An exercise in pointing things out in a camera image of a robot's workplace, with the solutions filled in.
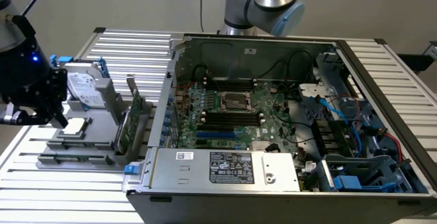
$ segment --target robotic arm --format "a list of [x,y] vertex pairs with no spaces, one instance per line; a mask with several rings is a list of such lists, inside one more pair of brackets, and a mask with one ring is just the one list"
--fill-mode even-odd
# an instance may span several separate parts
[[[226,0],[220,34],[255,35],[255,28],[286,36],[305,6],[298,0]],[[0,124],[65,127],[61,102],[67,99],[67,70],[52,68],[39,47],[35,30],[11,0],[0,0],[0,97],[7,110]],[[31,108],[29,115],[21,107]]]

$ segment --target red cable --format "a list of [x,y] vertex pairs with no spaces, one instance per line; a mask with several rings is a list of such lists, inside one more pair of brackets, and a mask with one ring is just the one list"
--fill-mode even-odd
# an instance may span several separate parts
[[384,136],[389,137],[394,141],[396,148],[397,148],[398,162],[402,162],[402,150],[401,150],[401,144],[400,144],[397,138],[393,135],[390,135],[389,133],[384,133]]

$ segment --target power supply label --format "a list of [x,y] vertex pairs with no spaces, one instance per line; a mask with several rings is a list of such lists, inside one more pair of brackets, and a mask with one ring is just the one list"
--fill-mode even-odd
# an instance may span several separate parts
[[218,184],[254,184],[253,154],[210,152],[210,181]]

